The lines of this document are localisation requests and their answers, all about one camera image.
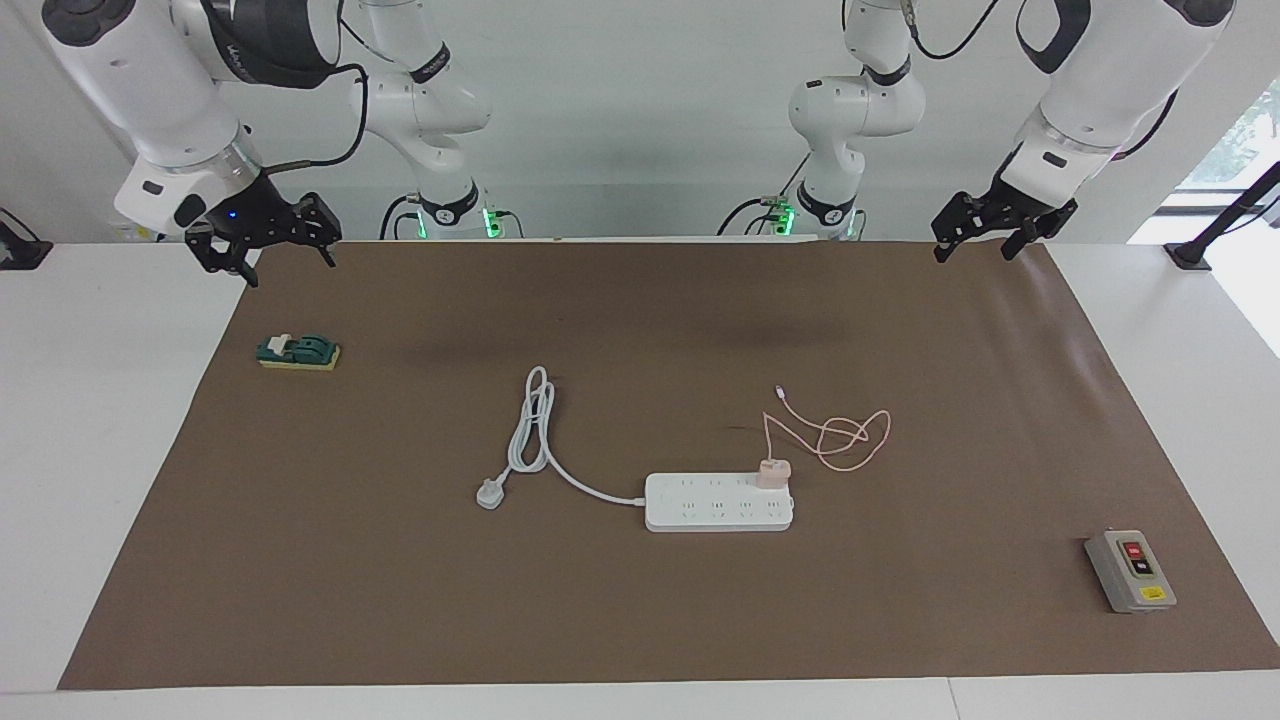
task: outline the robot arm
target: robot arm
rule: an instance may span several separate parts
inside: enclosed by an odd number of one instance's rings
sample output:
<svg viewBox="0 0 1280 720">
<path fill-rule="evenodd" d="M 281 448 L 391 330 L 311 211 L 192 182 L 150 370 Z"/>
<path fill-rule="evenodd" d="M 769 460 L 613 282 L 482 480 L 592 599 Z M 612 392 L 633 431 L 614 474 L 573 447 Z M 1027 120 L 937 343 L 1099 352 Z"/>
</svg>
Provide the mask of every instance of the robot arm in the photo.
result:
<svg viewBox="0 0 1280 720">
<path fill-rule="evenodd" d="M 311 90 L 342 50 L 338 0 L 170 0 L 174 27 L 215 81 Z"/>
<path fill-rule="evenodd" d="M 342 227 L 315 193 L 292 205 L 280 197 L 201 63 L 216 63 L 224 70 L 234 65 L 241 79 L 262 73 L 268 77 L 253 82 L 302 85 L 323 82 L 332 69 L 312 67 L 289 70 L 287 79 L 271 77 L 271 68 L 289 68 L 233 33 L 255 10 L 264 10 L 268 0 L 239 0 L 234 20 L 224 5 L 197 1 L 198 17 L 184 14 L 180 4 L 174 8 L 174 22 L 188 38 L 198 36 L 201 27 L 210 36 L 210 51 L 202 58 L 188 49 L 165 9 L 147 0 L 45 0 L 41 17 L 58 60 L 138 150 L 115 197 L 116 209 L 141 225 L 175 236 L 206 219 L 211 229 L 186 233 L 187 246 L 206 270 L 236 273 L 256 286 L 246 260 L 250 250 L 292 242 L 315 247 L 333 265 L 328 249 L 340 238 Z M 270 0 L 270 5 L 278 13 L 307 17 L 307 0 Z M 288 50 L 297 56 L 297 46 Z M 227 241 L 228 250 L 215 250 L 215 237 Z"/>
<path fill-rule="evenodd" d="M 485 191 L 472 178 L 453 135 L 483 129 L 493 109 L 453 61 L 424 3 L 365 0 L 371 50 L 401 65 L 371 78 L 369 132 L 408 161 L 417 182 L 419 215 L 434 238 L 492 236 Z M 352 94 L 352 105 L 361 102 Z"/>
<path fill-rule="evenodd" d="M 1080 186 L 1111 163 L 1142 119 L 1199 65 L 1226 28 L 1235 1 L 1055 5 L 1059 29 L 1047 46 L 1033 49 L 1019 29 L 1028 56 L 1052 76 L 1050 90 L 987 193 L 960 192 L 933 220 L 940 263 L 965 240 L 998 229 L 1014 231 L 1002 249 L 1006 260 L 1038 238 L 1056 236 L 1078 208 Z"/>
<path fill-rule="evenodd" d="M 791 124 L 813 151 L 791 199 L 799 209 L 796 232 L 845 237 L 867 165 L 849 143 L 920 123 L 924 87 L 911 74 L 910 44 L 899 0 L 858 0 L 845 46 L 863 63 L 863 74 L 810 81 L 791 96 Z"/>
</svg>

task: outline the switch box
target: switch box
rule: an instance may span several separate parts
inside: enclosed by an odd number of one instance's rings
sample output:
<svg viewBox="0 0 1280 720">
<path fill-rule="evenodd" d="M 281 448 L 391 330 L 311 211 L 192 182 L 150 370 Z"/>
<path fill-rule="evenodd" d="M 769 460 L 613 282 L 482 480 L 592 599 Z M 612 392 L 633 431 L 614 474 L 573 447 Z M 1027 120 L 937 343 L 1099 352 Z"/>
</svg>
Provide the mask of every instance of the switch box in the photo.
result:
<svg viewBox="0 0 1280 720">
<path fill-rule="evenodd" d="M 755 473 L 666 473 L 644 483 L 655 533 L 777 533 L 791 527 L 791 491 L 763 489 Z"/>
<path fill-rule="evenodd" d="M 1156 612 L 1178 605 L 1147 538 L 1138 530 L 1107 530 L 1084 543 L 1107 601 L 1116 612 Z"/>
</svg>

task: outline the gray switch box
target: gray switch box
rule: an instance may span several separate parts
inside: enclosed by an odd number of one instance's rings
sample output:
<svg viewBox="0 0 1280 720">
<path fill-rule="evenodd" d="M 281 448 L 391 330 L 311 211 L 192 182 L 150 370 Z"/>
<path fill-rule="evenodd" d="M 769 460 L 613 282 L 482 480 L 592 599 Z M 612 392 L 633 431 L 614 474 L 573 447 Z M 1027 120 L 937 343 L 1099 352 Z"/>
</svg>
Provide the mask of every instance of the gray switch box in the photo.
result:
<svg viewBox="0 0 1280 720">
<path fill-rule="evenodd" d="M 1165 571 L 1138 530 L 1107 530 L 1084 543 L 1116 612 L 1155 612 L 1178 605 Z"/>
</svg>

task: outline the white power cord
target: white power cord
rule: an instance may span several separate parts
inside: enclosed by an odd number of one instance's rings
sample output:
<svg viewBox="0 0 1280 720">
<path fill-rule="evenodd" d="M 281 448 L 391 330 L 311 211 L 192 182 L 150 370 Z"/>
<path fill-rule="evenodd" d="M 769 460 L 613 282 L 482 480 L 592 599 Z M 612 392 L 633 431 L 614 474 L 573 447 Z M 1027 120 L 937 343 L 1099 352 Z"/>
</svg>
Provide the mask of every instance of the white power cord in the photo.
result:
<svg viewBox="0 0 1280 720">
<path fill-rule="evenodd" d="M 884 443 L 888 442 L 888 434 L 893 429 L 893 418 L 890 415 L 888 410 L 877 410 L 876 413 L 872 414 L 870 418 L 865 420 L 850 420 L 849 418 L 831 418 L 819 425 L 818 423 L 814 423 L 813 420 L 809 420 L 804 415 L 796 413 L 795 409 L 791 407 L 791 404 L 787 402 L 787 391 L 782 389 L 782 386 L 776 387 L 773 392 L 777 393 L 778 400 L 782 401 L 782 406 L 787 409 L 787 413 L 790 413 L 792 418 L 800 420 L 806 427 L 818 430 L 818 442 L 809 445 L 809 441 L 804 439 L 803 437 L 800 437 L 799 433 L 786 427 L 782 423 L 782 420 L 778 420 L 773 415 L 764 413 L 764 442 L 768 448 L 768 457 L 764 460 L 764 464 L 760 465 L 762 474 L 767 473 L 771 468 L 773 468 L 774 464 L 773 437 L 769 434 L 769 424 L 776 425 L 782 432 L 794 437 L 795 441 L 801 445 L 801 447 L 808 450 L 809 454 L 817 457 L 819 462 L 826 465 L 828 470 L 835 470 L 836 473 L 852 473 L 854 470 L 861 470 L 863 468 L 865 468 L 867 464 L 870 462 L 873 457 L 876 457 L 876 454 L 879 452 L 882 447 L 884 447 Z M 882 418 L 884 419 L 884 433 L 881 434 L 879 442 L 876 443 L 876 447 L 872 447 L 872 451 L 867 454 L 867 457 L 864 457 L 860 462 L 855 462 L 854 465 L 841 468 L 833 464 L 831 460 L 828 460 L 828 457 L 850 452 L 859 443 L 870 442 L 872 434 L 868 428 L 872 425 L 872 423 Z M 844 429 L 840 425 L 845 425 L 846 428 L 850 429 Z M 827 442 L 828 437 L 837 439 L 846 438 L 849 442 L 835 450 L 823 450 L 823 446 Z M 787 466 L 786 473 L 788 475 L 791 469 L 790 466 Z"/>
<path fill-rule="evenodd" d="M 480 507 L 497 510 L 502 505 L 502 500 L 506 496 L 503 486 L 507 484 L 507 478 L 511 473 L 540 473 L 547 465 L 554 468 L 568 484 L 591 497 L 616 505 L 644 507 L 643 497 L 626 500 L 586 487 L 573 478 L 573 475 L 570 475 L 568 470 L 556 460 L 556 456 L 552 455 L 550 442 L 547 438 L 550 432 L 552 406 L 554 405 L 556 386 L 547 378 L 547 369 L 539 365 L 530 370 L 529 378 L 525 379 L 525 402 L 520 409 L 520 421 L 516 424 L 516 432 L 511 436 L 511 445 L 507 446 L 507 469 L 497 479 L 486 479 L 480 486 L 480 489 L 476 492 L 476 502 L 480 503 Z M 534 456 L 531 462 L 525 462 L 525 448 L 529 446 L 529 438 L 534 434 L 534 425 L 538 427 L 538 455 Z"/>
</svg>

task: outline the brown paper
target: brown paper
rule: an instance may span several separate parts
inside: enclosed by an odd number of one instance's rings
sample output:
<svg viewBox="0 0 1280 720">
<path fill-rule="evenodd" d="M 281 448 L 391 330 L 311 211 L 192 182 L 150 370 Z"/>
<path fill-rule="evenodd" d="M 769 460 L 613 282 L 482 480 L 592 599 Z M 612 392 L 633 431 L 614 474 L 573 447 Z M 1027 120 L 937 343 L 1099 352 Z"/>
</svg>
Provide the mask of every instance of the brown paper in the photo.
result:
<svg viewBox="0 0 1280 720">
<path fill-rule="evenodd" d="M 1043 249 L 273 249 L 63 689 L 1238 670 L 1280 653 Z M 260 368 L 320 333 L 337 372 Z M 863 471 L 792 445 L 781 534 L 649 533 L 499 473 L 529 369 L 552 445 L 634 497 L 748 471 L 776 384 L 893 432 Z M 1137 528 L 1179 606 L 1108 611 L 1083 541 Z"/>
</svg>

